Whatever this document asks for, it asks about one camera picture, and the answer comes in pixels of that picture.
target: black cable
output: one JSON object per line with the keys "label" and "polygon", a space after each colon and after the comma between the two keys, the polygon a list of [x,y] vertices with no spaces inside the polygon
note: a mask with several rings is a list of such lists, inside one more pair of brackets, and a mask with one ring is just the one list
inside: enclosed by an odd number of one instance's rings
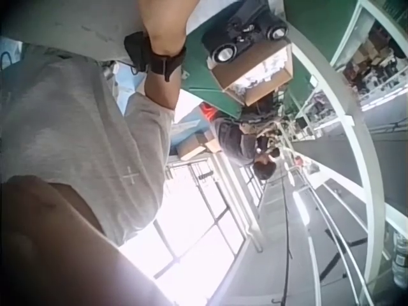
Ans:
{"label": "black cable", "polygon": [[4,51],[1,55],[0,55],[0,71],[3,71],[3,57],[7,55],[8,56],[8,60],[10,61],[10,65],[13,64],[13,61],[11,59],[11,55],[9,53],[9,51]]}
{"label": "black cable", "polygon": [[292,258],[291,254],[291,249],[289,246],[289,222],[288,222],[288,205],[286,203],[286,193],[285,193],[285,186],[283,183],[283,178],[282,176],[282,167],[280,167],[280,175],[282,177],[282,192],[283,192],[283,202],[285,205],[285,218],[286,218],[286,272],[285,272],[285,286],[283,289],[283,296],[280,302],[276,302],[274,299],[272,299],[271,303],[272,304],[278,304],[280,303],[280,306],[285,306],[286,305],[286,299],[288,298],[288,284],[289,284],[289,257]]}

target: gray shirt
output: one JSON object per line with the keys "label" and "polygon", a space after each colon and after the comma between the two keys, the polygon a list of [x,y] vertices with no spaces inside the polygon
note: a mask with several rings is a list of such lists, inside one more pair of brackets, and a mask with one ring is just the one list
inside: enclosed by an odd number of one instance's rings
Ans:
{"label": "gray shirt", "polygon": [[1,74],[1,180],[72,186],[118,246],[156,216],[173,111],[134,94],[123,116],[99,65],[27,56]]}
{"label": "gray shirt", "polygon": [[213,133],[217,135],[222,151],[239,166],[254,162],[256,155],[256,135],[246,135],[239,124],[229,118],[219,117],[211,122]]}

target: hand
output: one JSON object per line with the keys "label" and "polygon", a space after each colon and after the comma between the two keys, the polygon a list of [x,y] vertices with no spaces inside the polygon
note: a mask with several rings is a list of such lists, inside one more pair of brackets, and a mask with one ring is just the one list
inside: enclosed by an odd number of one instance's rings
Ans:
{"label": "hand", "polygon": [[186,41],[188,18],[199,0],[138,0],[153,52],[177,55]]}

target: glass window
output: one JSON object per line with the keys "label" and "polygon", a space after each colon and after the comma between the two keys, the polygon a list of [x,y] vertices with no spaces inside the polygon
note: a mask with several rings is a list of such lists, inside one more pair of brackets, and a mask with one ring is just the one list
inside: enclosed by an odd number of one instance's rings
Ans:
{"label": "glass window", "polygon": [[170,300],[204,306],[244,237],[211,164],[200,161],[170,171],[157,222],[120,249],[145,274],[157,278]]}
{"label": "glass window", "polygon": [[233,252],[237,254],[241,248],[242,242],[244,242],[244,238],[238,229],[237,223],[232,217],[231,212],[225,213],[218,225],[224,233],[229,246],[232,248]]}
{"label": "glass window", "polygon": [[173,259],[153,224],[121,246],[120,251],[148,276],[158,273]]}
{"label": "glass window", "polygon": [[234,256],[217,226],[157,282],[179,305],[205,305],[230,268]]}
{"label": "glass window", "polygon": [[164,197],[157,221],[176,255],[192,246],[214,223],[198,188],[174,185]]}
{"label": "glass window", "polygon": [[208,181],[201,185],[207,203],[210,205],[211,211],[214,217],[217,218],[227,207],[224,199],[222,198],[219,189],[214,181]]}

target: man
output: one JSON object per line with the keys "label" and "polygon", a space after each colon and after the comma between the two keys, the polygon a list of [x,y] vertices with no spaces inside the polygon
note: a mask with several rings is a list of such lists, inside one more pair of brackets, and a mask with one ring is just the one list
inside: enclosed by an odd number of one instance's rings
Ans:
{"label": "man", "polygon": [[238,166],[251,165],[260,180],[268,180],[275,173],[276,163],[270,157],[278,158],[281,153],[278,148],[271,154],[266,152],[267,137],[258,137],[250,126],[234,122],[206,103],[202,103],[200,109],[210,121],[222,151],[231,161]]}
{"label": "man", "polygon": [[[138,2],[152,57],[176,58],[198,0]],[[1,78],[1,263],[11,288],[25,305],[170,305],[114,245],[161,205],[180,66],[169,82],[148,72],[146,96],[131,96],[124,117],[89,58],[31,47]]]}

